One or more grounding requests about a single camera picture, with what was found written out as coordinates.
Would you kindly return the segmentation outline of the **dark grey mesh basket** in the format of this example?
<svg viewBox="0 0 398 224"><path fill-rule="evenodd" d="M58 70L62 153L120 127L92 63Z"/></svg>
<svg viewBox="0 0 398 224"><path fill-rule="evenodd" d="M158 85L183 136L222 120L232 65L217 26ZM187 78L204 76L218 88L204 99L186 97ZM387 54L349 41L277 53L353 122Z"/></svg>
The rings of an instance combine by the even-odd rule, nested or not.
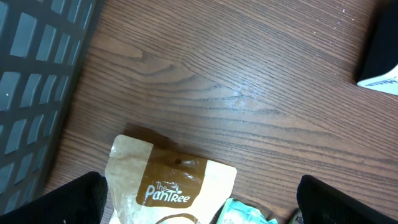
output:
<svg viewBox="0 0 398 224"><path fill-rule="evenodd" d="M39 197L104 0L1 0L1 213Z"/></svg>

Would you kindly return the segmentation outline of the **teal snack bar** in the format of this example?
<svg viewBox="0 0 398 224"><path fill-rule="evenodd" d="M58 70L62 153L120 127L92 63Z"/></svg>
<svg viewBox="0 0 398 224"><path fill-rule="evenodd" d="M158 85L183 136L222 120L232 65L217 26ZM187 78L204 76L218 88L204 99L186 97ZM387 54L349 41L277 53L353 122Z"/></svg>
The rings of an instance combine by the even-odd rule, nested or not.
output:
<svg viewBox="0 0 398 224"><path fill-rule="evenodd" d="M278 224L276 219L267 220L260 210L228 198L216 224Z"/></svg>

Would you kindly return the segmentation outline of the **white barcode scanner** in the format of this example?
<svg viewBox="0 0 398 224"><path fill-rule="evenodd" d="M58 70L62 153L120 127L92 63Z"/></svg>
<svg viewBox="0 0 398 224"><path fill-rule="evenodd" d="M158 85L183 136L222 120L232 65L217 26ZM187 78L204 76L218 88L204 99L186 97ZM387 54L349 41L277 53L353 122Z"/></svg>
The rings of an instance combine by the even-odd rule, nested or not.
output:
<svg viewBox="0 0 398 224"><path fill-rule="evenodd" d="M379 14L357 86L397 94L397 1Z"/></svg>

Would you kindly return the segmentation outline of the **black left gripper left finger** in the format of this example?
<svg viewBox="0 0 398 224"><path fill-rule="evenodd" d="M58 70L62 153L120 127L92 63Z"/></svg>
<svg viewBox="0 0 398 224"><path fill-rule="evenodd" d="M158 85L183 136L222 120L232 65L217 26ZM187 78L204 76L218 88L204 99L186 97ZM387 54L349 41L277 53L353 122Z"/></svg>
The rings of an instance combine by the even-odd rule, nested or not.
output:
<svg viewBox="0 0 398 224"><path fill-rule="evenodd" d="M92 171L1 215L1 224L99 224L107 194L106 178Z"/></svg>

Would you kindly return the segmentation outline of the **teal Kleenex tissue pack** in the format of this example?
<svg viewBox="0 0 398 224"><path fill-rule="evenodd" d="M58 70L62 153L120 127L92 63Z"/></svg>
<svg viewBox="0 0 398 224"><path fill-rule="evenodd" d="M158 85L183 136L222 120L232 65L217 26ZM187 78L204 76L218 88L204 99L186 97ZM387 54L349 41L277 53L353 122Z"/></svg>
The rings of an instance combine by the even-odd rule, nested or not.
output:
<svg viewBox="0 0 398 224"><path fill-rule="evenodd" d="M302 211L300 209L297 210L295 215L290 219L288 224L304 224Z"/></svg>

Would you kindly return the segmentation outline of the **brown snack packet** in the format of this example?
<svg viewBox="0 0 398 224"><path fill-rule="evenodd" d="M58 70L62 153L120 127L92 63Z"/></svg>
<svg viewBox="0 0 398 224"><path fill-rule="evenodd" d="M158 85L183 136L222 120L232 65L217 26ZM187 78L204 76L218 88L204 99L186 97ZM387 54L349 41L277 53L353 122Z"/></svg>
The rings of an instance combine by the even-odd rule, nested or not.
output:
<svg viewBox="0 0 398 224"><path fill-rule="evenodd" d="M211 223L230 197L236 168L119 135L105 177L111 223Z"/></svg>

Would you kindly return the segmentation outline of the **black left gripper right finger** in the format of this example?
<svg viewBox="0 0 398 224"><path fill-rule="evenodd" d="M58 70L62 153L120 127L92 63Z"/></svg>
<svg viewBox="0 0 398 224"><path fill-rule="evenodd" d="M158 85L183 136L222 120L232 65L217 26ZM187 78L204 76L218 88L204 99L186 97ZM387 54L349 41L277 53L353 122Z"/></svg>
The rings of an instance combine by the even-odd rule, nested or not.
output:
<svg viewBox="0 0 398 224"><path fill-rule="evenodd" d="M297 189L304 224L397 224L394 220L311 175Z"/></svg>

